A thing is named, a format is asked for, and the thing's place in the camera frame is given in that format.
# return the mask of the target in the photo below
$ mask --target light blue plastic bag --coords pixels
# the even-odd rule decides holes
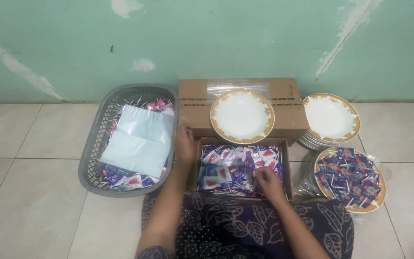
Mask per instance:
[[[125,105],[100,162],[160,177],[170,151],[174,113]]]

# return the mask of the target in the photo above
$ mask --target dark fabric with leaf pattern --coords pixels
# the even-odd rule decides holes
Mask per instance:
[[[142,228],[158,193],[144,199]],[[354,225],[338,200],[292,204],[308,229],[332,259],[349,259]],[[294,258],[282,224],[271,204],[187,192],[178,224],[175,258],[264,259]],[[147,250],[160,250],[151,247]],[[142,257],[138,258],[173,258]]]

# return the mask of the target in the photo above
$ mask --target forearm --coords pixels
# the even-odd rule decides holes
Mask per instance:
[[[137,254],[151,246],[162,246],[175,253],[175,236],[189,170],[190,164],[176,162],[170,171],[149,214],[138,243]]]
[[[296,259],[329,259],[313,234],[307,229],[289,202],[283,200],[274,205],[287,234]]]

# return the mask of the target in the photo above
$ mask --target tiled floor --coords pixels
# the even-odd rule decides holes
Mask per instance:
[[[353,258],[414,259],[414,104],[354,106],[362,126],[347,146],[382,162],[388,195],[355,220]],[[0,259],[133,257],[142,197],[101,197],[77,178],[97,108],[0,105]],[[294,188],[314,155],[290,148]]]

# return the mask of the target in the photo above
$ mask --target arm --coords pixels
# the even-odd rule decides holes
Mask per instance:
[[[175,254],[175,236],[180,220],[188,172],[194,160],[193,133],[184,125],[173,133],[172,144],[177,161],[170,171],[149,214],[137,246],[137,255],[152,246],[161,246]]]
[[[279,176],[261,167],[253,173],[264,195],[276,208],[296,259],[329,259],[319,242],[285,198]]]

